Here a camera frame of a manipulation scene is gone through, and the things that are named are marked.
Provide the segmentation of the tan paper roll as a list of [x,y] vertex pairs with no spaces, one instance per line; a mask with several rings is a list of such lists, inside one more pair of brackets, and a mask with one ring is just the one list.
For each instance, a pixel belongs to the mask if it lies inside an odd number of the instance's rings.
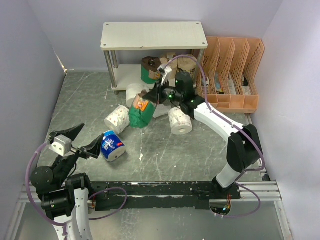
[[191,54],[186,56],[180,55],[177,59],[177,73],[188,72],[192,79],[194,79],[197,66],[197,58]]

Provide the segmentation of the green roll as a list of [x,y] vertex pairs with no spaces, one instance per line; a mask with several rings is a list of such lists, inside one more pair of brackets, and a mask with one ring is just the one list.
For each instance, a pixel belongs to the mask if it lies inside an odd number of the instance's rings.
[[129,125],[132,128],[143,129],[148,126],[156,111],[157,105],[143,98],[146,94],[146,90],[138,93],[129,109]]
[[141,80],[148,84],[154,84],[161,74],[158,71],[161,61],[158,57],[147,56],[141,60]]

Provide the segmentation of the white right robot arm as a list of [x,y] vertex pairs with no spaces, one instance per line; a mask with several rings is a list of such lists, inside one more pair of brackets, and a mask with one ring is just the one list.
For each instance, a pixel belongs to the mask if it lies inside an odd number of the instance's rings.
[[166,100],[177,102],[181,111],[190,118],[201,122],[220,135],[227,143],[227,164],[212,180],[212,193],[223,199],[233,185],[246,170],[262,159],[263,151],[257,128],[232,121],[217,111],[206,100],[196,94],[190,74],[179,72],[175,77],[175,86],[169,86],[158,80],[153,89],[143,98],[154,104],[162,104]]

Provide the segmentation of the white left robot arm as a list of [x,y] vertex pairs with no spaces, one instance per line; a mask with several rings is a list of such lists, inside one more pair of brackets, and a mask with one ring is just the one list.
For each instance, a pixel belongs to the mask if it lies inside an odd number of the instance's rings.
[[[52,131],[48,140],[35,151],[28,163],[25,187],[30,203],[35,201],[30,187],[34,186],[41,207],[36,211],[55,229],[60,240],[91,240],[88,200],[94,188],[86,173],[71,174],[78,159],[98,158],[104,135],[99,135],[90,144],[74,147],[84,123],[66,130]],[[32,165],[42,150],[48,148],[57,154],[51,166]]]

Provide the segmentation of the tan roll with tail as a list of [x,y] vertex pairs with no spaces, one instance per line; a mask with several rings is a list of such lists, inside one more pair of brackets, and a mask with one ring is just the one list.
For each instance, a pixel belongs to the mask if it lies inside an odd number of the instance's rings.
[[[176,57],[177,54],[175,52],[167,52],[164,53],[161,57],[160,57],[160,61],[162,64],[167,64],[169,61],[171,61],[174,57]],[[177,74],[177,70],[178,70],[178,60],[174,60],[173,62],[171,62],[169,64],[170,68],[172,69],[172,72],[169,75],[169,80],[173,80]]]

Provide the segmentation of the plain white paper roll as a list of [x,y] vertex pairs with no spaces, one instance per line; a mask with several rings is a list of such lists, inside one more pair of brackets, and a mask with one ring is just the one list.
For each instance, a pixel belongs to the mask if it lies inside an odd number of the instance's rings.
[[[133,83],[130,84],[127,88],[126,88],[126,105],[128,108],[130,108],[136,98],[137,94],[140,94],[141,92],[149,92],[150,89],[147,85],[144,84],[138,84],[138,83]],[[164,104],[160,104],[156,107],[155,112],[153,114],[153,118],[156,119],[158,117],[167,115],[169,113],[169,111],[171,110],[171,106],[167,106]]]

